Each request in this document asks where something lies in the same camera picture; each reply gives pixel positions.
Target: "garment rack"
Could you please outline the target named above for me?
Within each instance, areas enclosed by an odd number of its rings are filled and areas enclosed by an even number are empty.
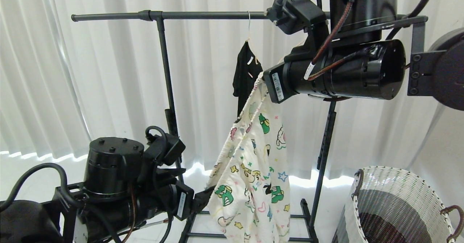
[[[330,13],[326,12],[326,16],[330,18]],[[71,19],[74,22],[85,21],[85,20],[145,20],[155,21],[158,27],[159,42],[161,45],[161,56],[163,60],[164,78],[167,86],[167,99],[169,101],[169,108],[165,110],[167,127],[169,134],[179,136],[177,131],[177,120],[174,109],[174,96],[172,90],[171,73],[169,69],[169,59],[167,57],[167,45],[164,20],[266,20],[265,12],[163,12],[163,11],[151,11],[143,10],[138,13],[103,13],[96,15],[71,15]],[[330,102],[330,107],[327,115],[327,122],[325,126],[324,136],[322,145],[320,147],[320,154],[318,157],[318,182],[316,185],[312,212],[308,209],[308,203],[303,198],[300,201],[300,207],[303,211],[303,215],[290,215],[290,218],[303,219],[306,223],[308,230],[308,238],[290,238],[291,242],[312,242],[318,243],[318,237],[316,236],[314,223],[316,212],[318,211],[320,191],[322,189],[323,177],[325,173],[325,167],[327,163],[328,150],[330,147],[330,141],[332,139],[332,133],[335,124],[335,105],[336,102]],[[181,167],[181,159],[177,159],[175,165],[177,168]],[[179,180],[184,182],[183,175],[179,176]],[[191,215],[187,218],[187,222],[184,226],[184,230],[181,233],[179,243],[187,243],[190,237],[199,238],[225,238],[222,234],[215,233],[195,233],[192,232],[192,227],[196,218],[196,215],[209,214],[207,211],[201,211],[197,214]]]

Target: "white cable label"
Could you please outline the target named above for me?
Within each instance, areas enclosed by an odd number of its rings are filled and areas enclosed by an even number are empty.
[[[313,71],[313,68],[314,68],[314,64],[311,62],[310,65],[308,65],[308,68],[306,69],[306,73],[304,73],[304,79],[307,80],[310,75],[311,75],[311,72]]]
[[[272,81],[274,82],[275,92],[277,92],[277,99],[279,99],[279,101],[282,101],[283,100],[283,91],[282,91],[282,86],[280,85],[280,80],[279,80],[279,74],[278,73],[272,74]]]
[[[182,214],[184,213],[184,205],[185,205],[185,198],[187,194],[184,192],[181,193],[181,200],[179,201],[179,208],[177,209],[177,216],[182,218]]]

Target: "white pants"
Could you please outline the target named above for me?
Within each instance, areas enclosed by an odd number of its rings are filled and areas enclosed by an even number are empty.
[[[279,105],[262,73],[227,137],[207,187],[208,208],[230,242],[287,242],[290,184]]]

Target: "woven basket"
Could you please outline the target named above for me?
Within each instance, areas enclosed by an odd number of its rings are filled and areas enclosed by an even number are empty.
[[[419,176],[391,167],[367,167],[355,174],[332,243],[454,243],[464,211],[444,208]],[[448,213],[458,210],[454,231]]]

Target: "brown leather handle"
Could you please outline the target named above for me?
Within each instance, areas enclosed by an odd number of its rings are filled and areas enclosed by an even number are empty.
[[[358,172],[355,173],[355,176],[359,176],[359,182],[358,182],[358,185],[356,186],[355,191],[353,192],[353,194],[351,194],[351,199],[353,199],[355,196],[359,196],[359,190],[361,189],[361,186],[363,185],[364,170],[359,169]]]
[[[464,228],[464,210],[461,209],[458,205],[449,206],[448,208],[444,208],[440,211],[441,214],[448,214],[452,210],[457,210],[459,212],[459,223],[457,224],[457,228],[453,234],[449,235],[446,239],[446,242],[449,242],[450,239],[454,239],[456,241],[457,237],[461,234]]]

